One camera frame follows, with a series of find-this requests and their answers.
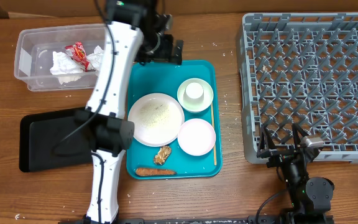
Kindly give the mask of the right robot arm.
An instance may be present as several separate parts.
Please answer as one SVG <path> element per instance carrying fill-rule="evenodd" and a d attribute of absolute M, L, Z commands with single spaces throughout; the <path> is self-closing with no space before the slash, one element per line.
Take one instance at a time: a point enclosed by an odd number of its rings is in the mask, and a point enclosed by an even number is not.
<path fill-rule="evenodd" d="M 310 177 L 307 165 L 313 162 L 323 148 L 319 136 L 309 135 L 299 124 L 292 126 L 293 142 L 289 149 L 279 151 L 266 127 L 260 130 L 257 157 L 267 158 L 266 166 L 275 168 L 286 188 L 269 197 L 257 210 L 255 223 L 333 223 L 326 216 L 331 209 L 334 184 L 324 177 Z M 262 209 L 279 195 L 288 193 L 291 208 L 284 208 L 274 217 L 262 216 Z"/>

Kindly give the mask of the white cup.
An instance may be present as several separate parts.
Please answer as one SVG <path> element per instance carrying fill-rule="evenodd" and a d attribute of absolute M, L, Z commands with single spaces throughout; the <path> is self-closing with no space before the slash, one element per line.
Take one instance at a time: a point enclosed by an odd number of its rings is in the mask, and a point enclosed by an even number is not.
<path fill-rule="evenodd" d="M 204 94 L 204 89 L 200 83 L 191 82 L 185 88 L 187 97 L 191 100 L 198 100 Z"/>

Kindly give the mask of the wooden chopstick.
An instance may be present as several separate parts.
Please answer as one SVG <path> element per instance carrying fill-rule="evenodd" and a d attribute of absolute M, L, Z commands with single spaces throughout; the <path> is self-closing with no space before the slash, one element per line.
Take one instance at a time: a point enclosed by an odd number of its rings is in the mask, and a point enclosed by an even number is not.
<path fill-rule="evenodd" d="M 217 166 L 217 156 L 216 156 L 216 132 L 214 127 L 214 108 L 213 102 L 211 103 L 211 126 L 213 130 L 213 162 L 214 166 Z"/>

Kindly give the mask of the golden fried food piece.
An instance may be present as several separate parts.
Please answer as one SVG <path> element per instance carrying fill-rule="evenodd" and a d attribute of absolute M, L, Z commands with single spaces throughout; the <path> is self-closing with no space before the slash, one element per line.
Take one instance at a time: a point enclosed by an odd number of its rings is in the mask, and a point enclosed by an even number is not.
<path fill-rule="evenodd" d="M 170 146 L 162 146 L 154 157 L 154 164 L 160 166 L 164 165 L 171 153 L 172 149 Z"/>

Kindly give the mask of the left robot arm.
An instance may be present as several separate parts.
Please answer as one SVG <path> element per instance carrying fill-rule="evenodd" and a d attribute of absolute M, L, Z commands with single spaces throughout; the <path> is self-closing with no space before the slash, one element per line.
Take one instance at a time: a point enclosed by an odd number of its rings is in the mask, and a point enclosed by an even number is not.
<path fill-rule="evenodd" d="M 135 62 L 182 63 L 182 40 L 166 34 L 172 16 L 158 13 L 156 0 L 106 1 L 99 14 L 105 26 L 99 76 L 72 133 L 90 138 L 93 161 L 91 202 L 80 223 L 117 223 L 121 162 L 134 135 L 124 119 L 127 89 Z"/>

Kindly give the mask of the silver foil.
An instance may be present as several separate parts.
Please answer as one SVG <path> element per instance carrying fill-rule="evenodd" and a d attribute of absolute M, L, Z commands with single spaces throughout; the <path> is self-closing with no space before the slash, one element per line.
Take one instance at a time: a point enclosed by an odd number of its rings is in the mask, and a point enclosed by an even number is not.
<path fill-rule="evenodd" d="M 99 45 L 97 45 L 93 50 L 93 53 L 87 56 L 92 70 L 100 71 L 103 55 L 104 50 Z"/>

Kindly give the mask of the red snack wrapper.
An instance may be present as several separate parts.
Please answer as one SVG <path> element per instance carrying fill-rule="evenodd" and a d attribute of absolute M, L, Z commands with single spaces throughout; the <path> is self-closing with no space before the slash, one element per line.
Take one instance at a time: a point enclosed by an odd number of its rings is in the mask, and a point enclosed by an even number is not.
<path fill-rule="evenodd" d="M 86 57 L 86 51 L 81 42 L 65 46 L 65 53 L 85 72 L 93 69 L 91 62 Z"/>

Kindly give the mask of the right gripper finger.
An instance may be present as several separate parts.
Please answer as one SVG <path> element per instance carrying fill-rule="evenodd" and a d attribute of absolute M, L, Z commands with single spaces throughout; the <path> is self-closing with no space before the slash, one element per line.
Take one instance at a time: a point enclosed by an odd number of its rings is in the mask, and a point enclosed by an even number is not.
<path fill-rule="evenodd" d="M 257 152 L 265 152 L 275 150 L 275 143 L 272 140 L 271 134 L 269 133 L 266 126 L 260 128 L 260 141 Z"/>
<path fill-rule="evenodd" d="M 295 148 L 299 148 L 301 143 L 301 139 L 308 135 L 308 133 L 297 123 L 291 125 L 293 132 L 293 140 Z"/>

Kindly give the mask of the large white plate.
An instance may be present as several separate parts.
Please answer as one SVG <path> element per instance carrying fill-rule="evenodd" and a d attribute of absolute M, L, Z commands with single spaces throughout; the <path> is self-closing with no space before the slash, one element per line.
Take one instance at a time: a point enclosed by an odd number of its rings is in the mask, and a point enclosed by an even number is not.
<path fill-rule="evenodd" d="M 128 120 L 134 123 L 134 139 L 150 147 L 173 142 L 185 122 L 179 102 L 163 93 L 151 93 L 138 99 L 129 110 Z"/>

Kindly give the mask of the white napkin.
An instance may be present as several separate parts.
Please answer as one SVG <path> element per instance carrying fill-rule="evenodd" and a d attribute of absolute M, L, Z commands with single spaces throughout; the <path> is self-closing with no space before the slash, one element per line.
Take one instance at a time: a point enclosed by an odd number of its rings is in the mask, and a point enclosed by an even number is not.
<path fill-rule="evenodd" d="M 66 53 L 53 51 L 52 57 L 53 66 L 50 73 L 58 75 L 58 81 L 61 85 L 75 82 L 81 78 L 81 75 L 74 75 L 74 73 L 82 73 L 83 70 Z"/>

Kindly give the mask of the grey dishwasher rack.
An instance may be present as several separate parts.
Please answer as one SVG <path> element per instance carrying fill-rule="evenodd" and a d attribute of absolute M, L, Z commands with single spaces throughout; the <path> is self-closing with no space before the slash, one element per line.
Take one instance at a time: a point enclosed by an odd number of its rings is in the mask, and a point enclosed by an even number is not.
<path fill-rule="evenodd" d="M 245 14 L 237 66 L 248 162 L 262 129 L 288 149 L 298 124 L 323 139 L 319 161 L 358 163 L 358 12 Z"/>

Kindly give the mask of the clear plastic bin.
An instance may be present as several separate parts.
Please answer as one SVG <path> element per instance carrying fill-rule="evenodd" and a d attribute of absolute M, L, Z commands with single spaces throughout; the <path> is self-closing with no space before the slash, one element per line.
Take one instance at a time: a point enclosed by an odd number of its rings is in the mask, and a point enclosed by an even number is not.
<path fill-rule="evenodd" d="M 105 31 L 102 24 L 23 30 L 17 41 L 14 76 L 26 83 L 30 91 L 92 89 L 98 79 L 98 71 L 95 70 L 74 73 L 81 75 L 81 78 L 61 85 L 58 75 L 50 73 L 53 66 L 52 53 L 65 53 L 65 46 L 81 42 L 86 54 L 89 55 L 97 45 L 104 49 L 104 39 Z"/>

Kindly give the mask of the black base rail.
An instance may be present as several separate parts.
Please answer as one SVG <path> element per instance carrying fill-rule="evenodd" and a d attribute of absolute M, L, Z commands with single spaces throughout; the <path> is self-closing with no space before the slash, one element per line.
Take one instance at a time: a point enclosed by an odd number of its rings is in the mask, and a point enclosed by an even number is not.
<path fill-rule="evenodd" d="M 85 224 L 85 223 L 98 223 L 88 219 L 75 220 L 75 221 L 61 221 L 59 224 Z M 256 224 L 255 216 L 249 216 L 248 218 L 194 218 L 194 219 L 171 219 L 171 220 L 144 220 L 142 218 L 131 219 L 118 219 L 113 223 L 118 224 Z M 285 223 L 281 221 L 278 216 L 274 215 L 262 215 L 259 217 L 259 223 L 261 224 L 279 224 Z M 319 220 L 317 222 L 300 220 L 295 223 L 329 223 L 334 224 L 334 219 L 331 216 L 326 217 L 326 221 Z"/>

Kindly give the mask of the black tray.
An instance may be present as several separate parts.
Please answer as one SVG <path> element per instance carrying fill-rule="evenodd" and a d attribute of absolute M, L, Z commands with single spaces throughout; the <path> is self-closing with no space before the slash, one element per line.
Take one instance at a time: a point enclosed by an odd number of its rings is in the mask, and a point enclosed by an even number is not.
<path fill-rule="evenodd" d="M 65 136 L 80 126 L 72 108 L 29 114 L 20 121 L 19 169 L 36 172 L 92 162 L 90 139 L 82 130 L 59 144 Z"/>

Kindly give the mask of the pale green bowl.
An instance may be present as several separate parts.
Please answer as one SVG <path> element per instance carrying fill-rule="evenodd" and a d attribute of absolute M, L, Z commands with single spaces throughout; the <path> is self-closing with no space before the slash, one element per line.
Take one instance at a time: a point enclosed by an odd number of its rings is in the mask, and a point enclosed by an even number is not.
<path fill-rule="evenodd" d="M 185 93 L 186 86 L 191 82 L 200 83 L 204 89 L 203 96 L 198 100 L 191 100 Z M 214 99 L 214 92 L 210 84 L 200 78 L 191 78 L 185 80 L 177 91 L 177 99 L 179 104 L 190 113 L 200 113 L 211 106 Z"/>

